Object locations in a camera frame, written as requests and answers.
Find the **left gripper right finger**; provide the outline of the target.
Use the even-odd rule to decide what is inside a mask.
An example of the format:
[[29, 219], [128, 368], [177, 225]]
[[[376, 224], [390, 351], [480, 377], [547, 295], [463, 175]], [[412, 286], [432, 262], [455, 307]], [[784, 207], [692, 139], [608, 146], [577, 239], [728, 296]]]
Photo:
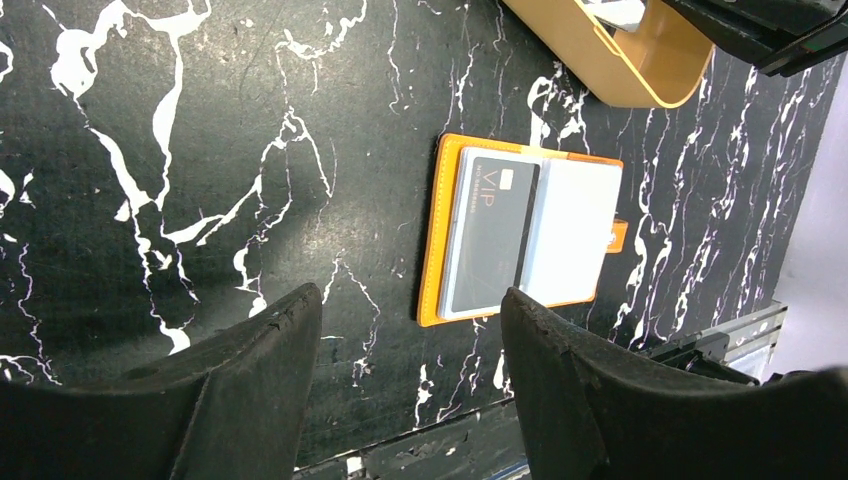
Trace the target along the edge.
[[501, 306], [515, 400], [563, 408], [537, 441], [536, 479], [843, 479], [847, 371], [763, 386], [709, 378], [628, 351], [518, 289]]

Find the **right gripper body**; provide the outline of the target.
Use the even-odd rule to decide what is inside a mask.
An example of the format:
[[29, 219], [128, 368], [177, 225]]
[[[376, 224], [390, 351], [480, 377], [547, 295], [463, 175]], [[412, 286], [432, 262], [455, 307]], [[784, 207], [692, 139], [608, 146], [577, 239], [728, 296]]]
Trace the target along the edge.
[[790, 77], [847, 51], [847, 0], [665, 0], [718, 48]]

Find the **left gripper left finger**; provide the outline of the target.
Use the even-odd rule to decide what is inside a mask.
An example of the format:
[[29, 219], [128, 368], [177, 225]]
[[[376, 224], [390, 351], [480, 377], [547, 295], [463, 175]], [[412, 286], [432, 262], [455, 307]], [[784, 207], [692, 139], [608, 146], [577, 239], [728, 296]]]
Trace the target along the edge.
[[5, 479], [289, 479], [322, 329], [306, 283], [177, 354], [77, 387], [1, 385]]

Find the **orange leather card holder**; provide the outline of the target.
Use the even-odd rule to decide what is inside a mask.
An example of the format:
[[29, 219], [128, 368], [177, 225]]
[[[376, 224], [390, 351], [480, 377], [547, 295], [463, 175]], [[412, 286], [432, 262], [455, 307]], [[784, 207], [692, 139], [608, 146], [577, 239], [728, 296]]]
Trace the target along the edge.
[[418, 325], [496, 315], [512, 287], [547, 307], [593, 300], [627, 232], [623, 172], [619, 159], [443, 135]]

